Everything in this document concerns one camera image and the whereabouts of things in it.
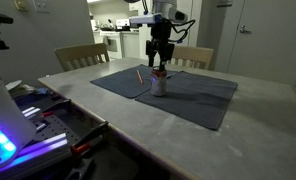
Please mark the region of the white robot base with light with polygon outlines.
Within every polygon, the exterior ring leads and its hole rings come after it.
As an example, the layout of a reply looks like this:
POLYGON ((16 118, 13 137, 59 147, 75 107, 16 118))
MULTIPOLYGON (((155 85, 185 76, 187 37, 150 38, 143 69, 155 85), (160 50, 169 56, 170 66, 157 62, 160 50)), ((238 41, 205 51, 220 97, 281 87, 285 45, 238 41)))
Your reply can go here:
POLYGON ((35 125, 18 108, 0 77, 0 169, 10 164, 35 134, 35 125))

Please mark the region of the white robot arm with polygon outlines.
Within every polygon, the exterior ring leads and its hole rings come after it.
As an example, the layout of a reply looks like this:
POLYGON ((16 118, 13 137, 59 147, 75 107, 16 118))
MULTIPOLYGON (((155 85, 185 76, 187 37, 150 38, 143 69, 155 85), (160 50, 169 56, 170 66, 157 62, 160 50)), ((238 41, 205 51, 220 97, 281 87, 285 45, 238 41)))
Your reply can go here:
POLYGON ((154 58, 159 54, 159 71, 165 70, 165 64, 172 58, 176 43, 181 43, 188 34, 188 28, 177 27, 188 24, 188 16, 177 9, 177 0, 152 0, 152 10, 148 11, 146 0, 125 0, 127 3, 142 2, 144 13, 129 18, 131 25, 151 28, 151 39, 146 41, 146 55, 149 66, 154 66, 154 58))

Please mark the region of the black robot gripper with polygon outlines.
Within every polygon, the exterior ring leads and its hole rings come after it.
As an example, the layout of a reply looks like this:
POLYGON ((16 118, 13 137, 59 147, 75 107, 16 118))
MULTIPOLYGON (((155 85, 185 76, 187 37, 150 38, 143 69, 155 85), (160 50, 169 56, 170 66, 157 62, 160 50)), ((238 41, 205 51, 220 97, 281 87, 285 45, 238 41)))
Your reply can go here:
POLYGON ((171 59, 174 45, 169 43, 171 35, 171 24, 167 20, 162 20, 151 26, 151 40, 146 41, 146 55, 148 56, 148 66, 153 67, 154 57, 160 56, 160 71, 166 70, 168 60, 171 59))

